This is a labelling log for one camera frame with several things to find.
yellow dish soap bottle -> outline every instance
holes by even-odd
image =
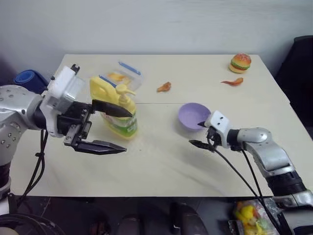
[[[119,84],[115,88],[109,82],[99,76],[90,80],[90,95],[92,99],[98,99],[119,105],[132,113],[133,117],[112,117],[101,113],[108,127],[120,137],[131,140],[137,132],[136,105],[126,94],[135,94],[128,90],[125,84]]]

toy food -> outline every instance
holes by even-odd
[[[238,86],[240,84],[242,84],[242,82],[244,81],[244,78],[243,77],[239,77],[237,78],[235,81],[223,81],[221,83],[226,83],[226,84],[229,84],[231,86]]]
[[[249,55],[240,53],[235,55],[229,64],[229,69],[236,73],[243,73],[250,68],[251,58]]]
[[[171,89],[172,84],[170,82],[164,83],[161,87],[159,87],[157,92],[168,92]]]

white table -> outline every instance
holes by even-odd
[[[96,156],[77,153],[63,138],[49,138],[46,171],[29,195],[37,196],[251,196],[241,179],[217,155],[192,146],[188,140],[205,139],[205,131],[189,133],[177,120],[183,103],[199,102],[219,110],[234,128],[264,127],[284,147],[307,188],[313,189],[313,141],[258,55],[243,75],[227,69],[232,55],[66,55],[58,69],[78,63],[87,81],[78,101],[90,102],[89,78],[105,65],[121,60],[140,69],[145,82],[135,101],[139,132],[123,141],[105,126],[99,114],[91,118],[88,140],[111,141],[127,152]],[[220,83],[244,77],[238,87]],[[168,93],[156,93],[170,81]],[[22,194],[35,166],[39,132],[27,131],[11,167],[12,190]],[[243,156],[221,149],[254,185]],[[271,195],[256,165],[264,195]]]

table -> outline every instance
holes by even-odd
[[[116,155],[96,156],[74,152],[63,139],[49,138],[46,170],[29,195],[38,196],[251,196],[241,179],[217,155],[192,146],[188,140],[205,139],[205,130],[190,133],[178,122],[183,103],[199,102],[219,110],[234,128],[264,127],[289,154],[305,185],[313,189],[313,141],[289,101],[258,55],[243,75],[227,69],[233,55],[65,55],[64,65],[78,63],[86,86],[78,101],[90,102],[89,78],[106,65],[123,61],[140,69],[145,82],[137,91],[138,135],[119,139],[100,115],[92,118],[88,140],[111,141],[127,147]],[[238,87],[220,83],[244,77]],[[170,81],[168,93],[156,93]],[[12,162],[12,191],[22,194],[31,177],[39,150],[38,131],[27,131]],[[249,183],[251,173],[240,153],[221,149]],[[272,195],[253,164],[264,195]]]

floor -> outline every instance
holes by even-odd
[[[118,222],[127,214],[137,213],[143,218],[145,235],[170,235],[169,205],[186,203],[201,216],[209,234],[231,234],[228,220],[232,218],[234,202],[244,198],[57,198],[29,197],[19,212],[50,219],[67,235],[88,235],[90,225],[97,218],[107,218],[114,234]],[[29,228],[18,228],[23,235],[35,234]]]

